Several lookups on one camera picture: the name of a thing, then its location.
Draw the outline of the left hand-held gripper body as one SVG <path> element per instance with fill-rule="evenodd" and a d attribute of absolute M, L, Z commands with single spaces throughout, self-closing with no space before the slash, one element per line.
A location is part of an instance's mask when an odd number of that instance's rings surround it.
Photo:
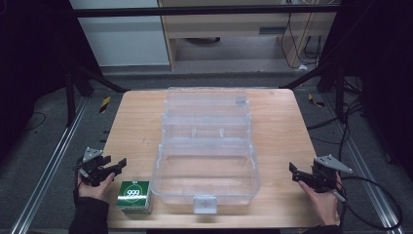
<path fill-rule="evenodd" d="M 99 149 L 87 148 L 84 155 L 78 159 L 78 172 L 82 176 L 82 181 L 96 187 L 107 178 L 106 168 L 101 166 L 99 161 L 103 151 Z"/>

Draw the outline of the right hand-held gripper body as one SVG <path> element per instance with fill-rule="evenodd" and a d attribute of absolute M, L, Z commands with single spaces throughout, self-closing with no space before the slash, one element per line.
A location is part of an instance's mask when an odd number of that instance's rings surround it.
<path fill-rule="evenodd" d="M 337 172 L 351 174 L 353 170 L 331 155 L 319 156 L 312 166 L 311 187 L 318 193 L 332 190 L 337 184 Z"/>

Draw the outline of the person's left hand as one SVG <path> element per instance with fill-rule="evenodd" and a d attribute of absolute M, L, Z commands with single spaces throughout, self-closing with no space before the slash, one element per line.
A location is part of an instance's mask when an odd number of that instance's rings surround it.
<path fill-rule="evenodd" d="M 110 184 L 115 177 L 114 173 L 111 173 L 99 186 L 93 187 L 82 181 L 82 176 L 78 175 L 78 182 L 76 187 L 78 188 L 78 195 L 80 197 L 90 197 L 97 200 L 104 201 L 106 199 L 106 192 Z"/>

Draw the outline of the person's right hand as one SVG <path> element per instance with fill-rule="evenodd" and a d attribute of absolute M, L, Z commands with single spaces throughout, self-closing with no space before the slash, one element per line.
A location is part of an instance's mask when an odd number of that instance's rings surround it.
<path fill-rule="evenodd" d="M 321 226 L 335 225 L 338 223 L 337 202 L 338 199 L 332 191 L 317 193 L 303 181 L 298 182 L 301 189 L 309 197 L 313 209 Z"/>

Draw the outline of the green and white carton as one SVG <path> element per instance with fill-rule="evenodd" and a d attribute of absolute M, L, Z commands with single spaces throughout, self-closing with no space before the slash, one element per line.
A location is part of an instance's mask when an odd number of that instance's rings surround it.
<path fill-rule="evenodd" d="M 153 194 L 148 180 L 123 181 L 116 207 L 126 214 L 150 214 Z"/>

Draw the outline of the yellow and black tape strip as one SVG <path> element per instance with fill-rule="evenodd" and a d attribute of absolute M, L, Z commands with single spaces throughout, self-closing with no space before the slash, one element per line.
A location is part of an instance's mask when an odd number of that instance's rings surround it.
<path fill-rule="evenodd" d="M 322 100 L 320 94 L 308 94 L 308 100 L 315 106 L 325 107 L 325 103 Z"/>
<path fill-rule="evenodd" d="M 100 106 L 100 108 L 99 108 L 99 111 L 98 111 L 99 113 L 104 113 L 104 112 L 106 111 L 107 106 L 108 106 L 110 100 L 111 100 L 111 97 L 105 97 L 105 98 L 103 99 L 102 104 L 101 104 L 101 106 Z"/>

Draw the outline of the black metal stand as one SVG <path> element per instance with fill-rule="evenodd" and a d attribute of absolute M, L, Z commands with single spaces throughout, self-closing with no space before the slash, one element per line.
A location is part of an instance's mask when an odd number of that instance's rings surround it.
<path fill-rule="evenodd" d="M 74 89 L 77 89 L 82 97 L 90 97 L 94 93 L 94 89 L 89 82 L 90 79 L 116 93 L 125 93 L 128 91 L 128 89 L 122 88 L 106 80 L 102 75 L 98 75 L 83 66 L 70 65 L 66 69 L 64 78 L 67 106 L 67 127 L 70 127 L 74 123 L 76 117 Z"/>
<path fill-rule="evenodd" d="M 293 90 L 314 77 L 319 77 L 317 89 L 319 92 L 328 92 L 335 87 L 335 113 L 341 122 L 344 122 L 344 68 L 340 62 L 324 61 L 312 71 L 304 74 L 295 81 L 281 86 L 281 89 Z"/>

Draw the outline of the clear plastic storage box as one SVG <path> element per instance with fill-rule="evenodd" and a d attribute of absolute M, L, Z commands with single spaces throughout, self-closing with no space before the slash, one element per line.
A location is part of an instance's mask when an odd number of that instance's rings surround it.
<path fill-rule="evenodd" d="M 242 88 L 170 88 L 151 191 L 195 214 L 246 206 L 260 189 L 249 101 Z"/>

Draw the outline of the black curtain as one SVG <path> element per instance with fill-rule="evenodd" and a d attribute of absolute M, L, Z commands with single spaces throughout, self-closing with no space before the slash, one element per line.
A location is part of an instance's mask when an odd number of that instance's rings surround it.
<path fill-rule="evenodd" d="M 22 134 L 36 100 L 65 86 L 51 32 L 63 37 L 80 65 L 101 73 L 80 22 L 46 15 L 71 9 L 69 0 L 0 0 L 0 164 Z M 48 27 L 45 20 L 51 22 Z"/>
<path fill-rule="evenodd" d="M 362 101 L 391 157 L 413 180 L 413 0 L 342 0 L 324 47 L 362 81 Z"/>

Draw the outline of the white cabinet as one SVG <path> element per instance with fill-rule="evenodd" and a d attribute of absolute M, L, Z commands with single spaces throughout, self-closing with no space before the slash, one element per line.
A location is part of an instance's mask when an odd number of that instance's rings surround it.
<path fill-rule="evenodd" d="M 157 0 L 69 0 L 74 10 L 157 8 Z M 79 18 L 101 67 L 169 65 L 160 17 Z"/>

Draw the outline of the wooden desk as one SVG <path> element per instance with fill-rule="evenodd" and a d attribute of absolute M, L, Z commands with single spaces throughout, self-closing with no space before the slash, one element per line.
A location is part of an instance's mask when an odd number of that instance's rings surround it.
<path fill-rule="evenodd" d="M 248 6 L 248 5 L 333 5 L 341 0 L 157 0 L 161 7 Z M 168 39 L 276 36 L 287 64 L 304 62 L 304 48 L 311 37 L 325 38 L 336 14 L 284 13 L 164 16 Z"/>

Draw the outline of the aluminium floor rail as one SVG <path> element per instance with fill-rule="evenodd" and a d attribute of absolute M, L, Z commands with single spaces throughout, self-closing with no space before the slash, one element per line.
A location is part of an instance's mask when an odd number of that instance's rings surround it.
<path fill-rule="evenodd" d="M 395 212 L 395 198 L 386 194 L 386 190 L 379 185 L 374 185 L 376 181 L 367 164 L 350 135 L 347 125 L 340 121 L 336 124 L 340 133 L 343 134 L 343 146 L 354 165 L 354 172 L 365 179 L 365 189 L 383 225 L 388 228 L 388 234 L 405 234 L 401 226 L 402 210 Z"/>
<path fill-rule="evenodd" d="M 14 223 L 10 234 L 26 234 L 30 224 L 35 217 L 48 189 L 60 165 L 60 162 L 73 138 L 85 113 L 85 109 L 90 102 L 88 97 L 81 97 L 75 109 L 75 117 L 72 123 L 64 129 L 64 132 L 51 156 L 45 170 L 43 171 L 36 187 L 34 188 L 19 218 Z"/>

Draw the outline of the black horizontal frame bar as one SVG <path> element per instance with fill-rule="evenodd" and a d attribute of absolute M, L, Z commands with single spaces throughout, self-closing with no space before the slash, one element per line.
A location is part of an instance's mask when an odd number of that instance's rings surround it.
<path fill-rule="evenodd" d="M 342 5 L 250 5 L 200 6 L 122 9 L 80 9 L 67 12 L 77 18 L 196 16 L 236 14 L 331 13 L 343 9 Z"/>

